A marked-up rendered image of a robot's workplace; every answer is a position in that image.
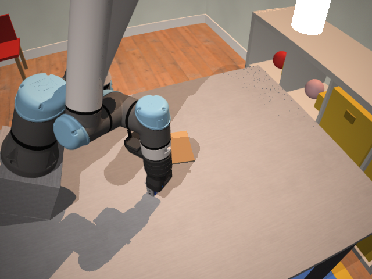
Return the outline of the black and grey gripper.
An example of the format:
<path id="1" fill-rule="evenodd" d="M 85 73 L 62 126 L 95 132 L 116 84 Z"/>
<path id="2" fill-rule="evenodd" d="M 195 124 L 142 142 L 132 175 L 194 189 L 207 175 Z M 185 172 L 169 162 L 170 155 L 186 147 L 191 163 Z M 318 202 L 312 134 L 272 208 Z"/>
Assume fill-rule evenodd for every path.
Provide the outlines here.
<path id="1" fill-rule="evenodd" d="M 128 137 L 124 140 L 124 146 L 130 153 L 143 158 L 147 174 L 145 180 L 147 193 L 155 196 L 155 192 L 160 192 L 172 178 L 171 140 L 168 146 L 162 149 L 150 150 L 140 145 L 138 133 L 131 133 L 131 130 L 127 132 Z"/>

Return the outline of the orange flat mat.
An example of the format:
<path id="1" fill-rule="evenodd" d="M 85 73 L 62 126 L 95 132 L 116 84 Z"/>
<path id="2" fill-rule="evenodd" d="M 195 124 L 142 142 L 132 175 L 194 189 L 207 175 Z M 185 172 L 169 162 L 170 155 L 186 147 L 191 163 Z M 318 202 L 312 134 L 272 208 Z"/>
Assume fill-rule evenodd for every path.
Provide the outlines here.
<path id="1" fill-rule="evenodd" d="M 195 161 L 187 131 L 171 133 L 172 164 Z"/>

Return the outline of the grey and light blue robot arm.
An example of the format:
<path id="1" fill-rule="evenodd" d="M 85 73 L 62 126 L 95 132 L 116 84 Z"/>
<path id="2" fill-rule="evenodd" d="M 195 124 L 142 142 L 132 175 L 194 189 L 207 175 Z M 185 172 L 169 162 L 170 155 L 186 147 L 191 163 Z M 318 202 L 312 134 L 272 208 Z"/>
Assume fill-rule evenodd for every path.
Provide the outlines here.
<path id="1" fill-rule="evenodd" d="M 34 74 L 20 84 L 1 145 L 8 170 L 45 176 L 58 162 L 58 142 L 75 150 L 118 127 L 138 133 L 146 149 L 168 146 L 167 101 L 158 95 L 135 99 L 112 88 L 109 68 L 138 1 L 70 0 L 65 75 Z"/>

